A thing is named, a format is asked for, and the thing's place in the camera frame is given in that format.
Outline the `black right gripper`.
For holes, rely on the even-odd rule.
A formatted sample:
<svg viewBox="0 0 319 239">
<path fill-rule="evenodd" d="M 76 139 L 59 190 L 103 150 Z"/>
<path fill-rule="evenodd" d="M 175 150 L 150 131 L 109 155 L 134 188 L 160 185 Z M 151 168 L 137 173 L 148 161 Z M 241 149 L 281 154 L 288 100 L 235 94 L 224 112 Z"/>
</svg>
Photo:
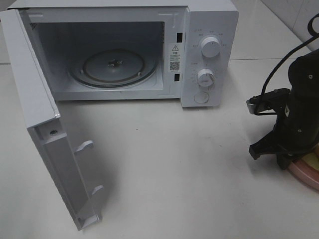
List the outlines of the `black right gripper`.
<svg viewBox="0 0 319 239">
<path fill-rule="evenodd" d="M 285 88 L 270 95 L 270 108 L 277 115 L 275 126 L 272 133 L 249 146 L 249 153 L 254 160 L 275 154 L 278 166 L 286 170 L 319 142 L 319 95 Z"/>
</svg>

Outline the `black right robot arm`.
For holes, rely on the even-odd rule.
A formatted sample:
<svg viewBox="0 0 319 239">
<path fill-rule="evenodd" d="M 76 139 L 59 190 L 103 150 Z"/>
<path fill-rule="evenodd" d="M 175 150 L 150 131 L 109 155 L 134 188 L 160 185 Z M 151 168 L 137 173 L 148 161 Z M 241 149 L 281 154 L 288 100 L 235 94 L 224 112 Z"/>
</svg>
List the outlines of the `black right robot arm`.
<svg viewBox="0 0 319 239">
<path fill-rule="evenodd" d="M 255 160 L 275 155 L 281 169 L 310 153 L 319 142 L 319 52 L 298 57 L 289 66 L 288 78 L 290 89 L 247 100 L 251 114 L 273 110 L 277 116 L 274 128 L 250 145 L 249 153 Z"/>
</svg>

